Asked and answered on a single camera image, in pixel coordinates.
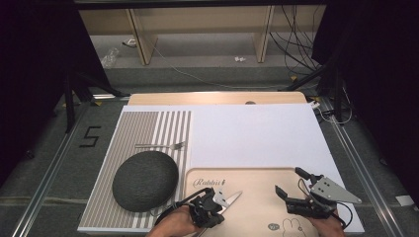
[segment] human hand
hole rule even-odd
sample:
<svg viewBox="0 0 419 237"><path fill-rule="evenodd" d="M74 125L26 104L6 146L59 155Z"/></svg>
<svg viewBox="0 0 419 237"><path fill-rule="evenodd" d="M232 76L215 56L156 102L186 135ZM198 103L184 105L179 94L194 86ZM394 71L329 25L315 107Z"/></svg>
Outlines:
<svg viewBox="0 0 419 237"><path fill-rule="evenodd" d="M194 232L201 231L201 228L194 225L189 207L182 205L173 210L160 223L158 223L146 237L170 237L185 236Z"/></svg>
<svg viewBox="0 0 419 237"><path fill-rule="evenodd" d="M329 216L327 219L312 217L306 217L306 219L317 229L321 237L345 237L341 222L333 216Z"/></svg>

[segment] striped mat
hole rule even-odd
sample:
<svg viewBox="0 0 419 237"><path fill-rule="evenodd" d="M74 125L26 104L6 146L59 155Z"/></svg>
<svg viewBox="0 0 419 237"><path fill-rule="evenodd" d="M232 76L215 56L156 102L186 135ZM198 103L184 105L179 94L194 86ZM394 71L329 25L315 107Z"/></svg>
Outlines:
<svg viewBox="0 0 419 237"><path fill-rule="evenodd" d="M110 147L78 226L80 232L143 232L152 227L167 205L183 197L184 179L189 168L192 112L122 112ZM134 148L142 144L174 144L186 141L181 150ZM112 194L112 181L122 163L143 150L158 150L171 156L179 167L179 183L168 202L149 212L130 212L120 207Z"/></svg>

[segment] robotic arm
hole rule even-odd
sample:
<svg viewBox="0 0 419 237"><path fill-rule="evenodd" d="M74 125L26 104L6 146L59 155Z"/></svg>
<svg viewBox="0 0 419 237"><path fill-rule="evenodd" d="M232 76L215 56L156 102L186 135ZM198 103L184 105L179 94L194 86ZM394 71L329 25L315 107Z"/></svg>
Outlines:
<svg viewBox="0 0 419 237"><path fill-rule="evenodd" d="M280 187L275 186L278 197L286 202L287 212L291 214L326 219L334 215L338 201L361 203L362 201L349 193L338 184L323 175L308 174L299 167L295 172L305 180L311 181L311 189L306 199L288 197L288 194Z"/></svg>
<svg viewBox="0 0 419 237"><path fill-rule="evenodd" d="M192 220L200 228L213 228L220 224L224 220L224 217L218 212L222 210L222 206L228 207L228 203L225 202L221 191L216 192L213 188L205 188L181 201L173 203L160 214L154 225L157 225L170 212L184 204L189 206Z"/></svg>

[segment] gray floor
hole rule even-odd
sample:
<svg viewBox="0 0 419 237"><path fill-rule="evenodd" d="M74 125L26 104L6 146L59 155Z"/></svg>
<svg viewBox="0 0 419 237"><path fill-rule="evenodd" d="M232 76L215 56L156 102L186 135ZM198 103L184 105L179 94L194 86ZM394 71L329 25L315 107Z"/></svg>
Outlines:
<svg viewBox="0 0 419 237"><path fill-rule="evenodd" d="M106 73L116 89L128 93L277 91L290 85L290 76L294 75L286 66L296 66L289 57L286 64L284 55L272 40L265 62L257 63L251 36L246 34L161 36L156 46L161 55L154 53L150 65L142 66L136 49L121 44L129 38L92 37L100 58L112 47L119 50L116 64L106 69ZM300 58L296 48L289 48L289 51ZM237 62L234 59L236 56L246 60ZM303 67L296 70L307 72ZM302 92L309 96L315 95L315 83L313 81L305 85ZM94 88L92 91L95 94L104 93ZM125 104L126 101L111 100L99 104L82 104L75 108L79 123L29 236L86 236L77 232L77 226ZM0 236L12 235L31 197L37 192L49 164L57 155L56 151L60 148L66 129L63 101L57 104L55 113L56 117L51 117L34 146L36 157L23 160L0 189ZM364 201L356 205L366 229L366 233L360 236L391 236L387 234L377 214L379 211L374 208L357 177L334 124L321 117L317 118L346 188ZM99 136L97 144L89 148L80 147L92 142L84 138L89 126L100 127L89 133ZM396 223L405 236L419 236L418 212L412 206L400 206L395 199L407 193L391 170L379 162L379 152L362 123L353 116L344 127Z"/></svg>

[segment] metal rail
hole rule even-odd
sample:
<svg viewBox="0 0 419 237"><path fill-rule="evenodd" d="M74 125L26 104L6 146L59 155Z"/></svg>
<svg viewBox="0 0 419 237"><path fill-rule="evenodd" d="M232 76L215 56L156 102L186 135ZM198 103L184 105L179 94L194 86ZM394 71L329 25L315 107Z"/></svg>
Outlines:
<svg viewBox="0 0 419 237"><path fill-rule="evenodd" d="M325 102L323 105L326 107L327 110L333 110L333 106L331 105L329 100L324 99L323 101ZM340 125L339 123L331 122L331 124L333 125L333 129L338 135L339 140L341 141L342 146L344 147L345 152L348 155L348 158L351 161L352 166L354 167L354 170L357 173L357 176L364 187L364 190L370 198L371 203L377 212L377 216L380 219L382 226L384 227L388 236L406 236L404 231L398 224L398 221L396 220L386 200L379 191L376 182L374 181L372 175L368 171L360 154L358 153L357 149L352 143L352 140L346 132L345 127Z"/></svg>
<svg viewBox="0 0 419 237"><path fill-rule="evenodd" d="M75 131L80 123L80 120L83 118L84 114L86 113L87 109L89 108L89 103L83 103L80 107L81 112L79 118L76 120L76 123L73 125L72 129L64 134L64 137L56 151L51 163L49 164L48 169L46 170L40 185L38 186L37 190L35 191L34 195L30 203L28 204L27 208L25 209L24 214L18 221L15 230L13 232L13 237L23 237L29 234L32 225L37 218L38 213L42 207L43 201L48 193L56 174L61 167L62 161L67 154L69 144L73 138Z"/></svg>

